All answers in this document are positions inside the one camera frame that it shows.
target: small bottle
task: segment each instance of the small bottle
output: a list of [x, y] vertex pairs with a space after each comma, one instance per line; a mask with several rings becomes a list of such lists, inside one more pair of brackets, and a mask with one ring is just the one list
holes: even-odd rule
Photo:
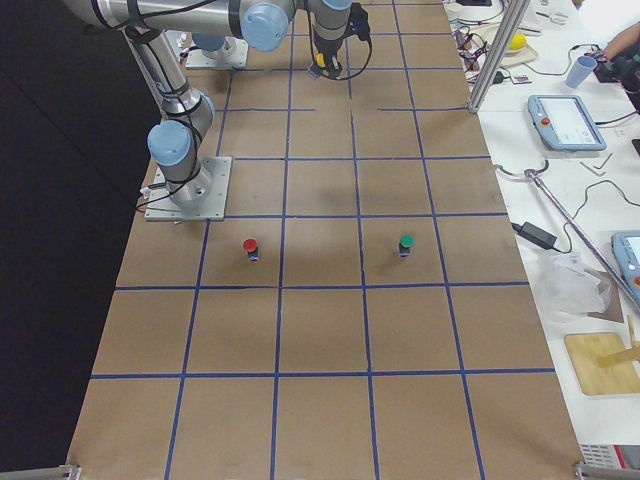
[[401, 257], [408, 257], [411, 254], [411, 247], [415, 240], [411, 235], [403, 235], [398, 243], [398, 253]]
[[249, 238], [244, 241], [242, 248], [247, 252], [247, 258], [250, 262], [257, 262], [260, 260], [260, 253], [258, 250], [258, 242], [254, 238]]

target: person's hand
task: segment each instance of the person's hand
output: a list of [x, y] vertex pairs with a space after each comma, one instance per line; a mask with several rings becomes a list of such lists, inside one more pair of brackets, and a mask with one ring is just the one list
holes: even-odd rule
[[585, 55], [587, 57], [595, 58], [598, 61], [598, 63], [606, 63], [609, 61], [609, 58], [604, 53], [604, 50], [595, 50], [593, 52], [585, 53]]

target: plastic cup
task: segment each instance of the plastic cup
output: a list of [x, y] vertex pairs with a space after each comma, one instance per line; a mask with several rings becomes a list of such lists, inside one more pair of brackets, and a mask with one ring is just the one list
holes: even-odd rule
[[566, 83], [567, 87], [577, 88], [596, 68], [596, 65], [598, 65], [598, 61], [595, 58], [581, 55], [573, 62], [564, 83]]
[[447, 12], [447, 18], [450, 22], [455, 22], [462, 12], [462, 5], [458, 2], [450, 2], [444, 4], [444, 9]]

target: red bottle cap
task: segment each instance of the red bottle cap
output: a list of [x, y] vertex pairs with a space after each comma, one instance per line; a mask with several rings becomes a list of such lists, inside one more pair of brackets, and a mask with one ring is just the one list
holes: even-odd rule
[[247, 253], [253, 253], [258, 249], [258, 242], [253, 238], [249, 238], [244, 241], [242, 248], [244, 248]]

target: white table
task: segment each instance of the white table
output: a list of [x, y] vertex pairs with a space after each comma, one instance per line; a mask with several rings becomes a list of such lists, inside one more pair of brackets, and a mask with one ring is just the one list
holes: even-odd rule
[[[543, 34], [529, 37], [529, 44], [538, 51], [539, 58], [531, 63], [538, 71], [562, 72], [567, 67], [567, 50], [573, 45], [591, 43], [592, 38], [580, 22], [577, 11], [569, 0], [550, 0], [549, 6], [540, 6], [540, 0], [531, 0], [538, 11], [562, 11], [569, 15], [567, 25], [560, 26], [541, 17]], [[586, 49], [572, 53], [572, 59]], [[530, 95], [580, 95], [595, 121], [606, 121], [633, 111], [622, 88], [617, 84], [601, 84], [590, 76], [577, 89], [564, 85], [564, 76], [542, 76], [524, 66], [513, 67], [511, 73], [525, 74], [531, 84], [513, 85], [508, 80], [490, 88], [479, 112], [480, 122], [494, 163], [507, 170], [523, 172], [527, 168], [542, 166], [545, 152], [527, 112], [526, 101]], [[599, 180], [617, 183], [636, 203], [640, 202], [640, 157], [631, 145], [632, 138], [640, 138], [640, 118], [632, 118], [601, 128], [608, 144], [598, 158], [552, 159], [551, 167], [541, 178], [570, 212], [582, 203], [586, 186]], [[601, 165], [613, 153], [598, 177], [584, 168]], [[514, 182], [498, 174], [500, 188], [511, 221], [522, 224], [529, 221], [558, 237], [557, 246], [567, 248], [562, 232], [564, 219], [551, 203], [530, 182]], [[590, 191], [589, 203], [577, 218], [587, 235], [613, 261], [610, 254], [610, 238], [614, 231], [640, 229], [640, 208], [627, 205], [613, 186], [601, 185]], [[571, 231], [574, 251], [592, 268], [602, 270], [579, 238]], [[518, 237], [518, 245], [525, 263], [534, 295], [540, 286], [544, 272], [540, 271], [541, 250]], [[623, 310], [631, 313], [626, 299]], [[542, 326], [562, 387], [569, 415], [581, 444], [587, 445], [640, 445], [640, 394], [589, 397], [580, 390], [571, 361], [563, 343], [571, 333], [616, 332], [628, 345], [626, 324], [598, 320], [591, 317], [569, 317], [540, 311]], [[635, 318], [636, 331], [640, 331], [640, 319]]]

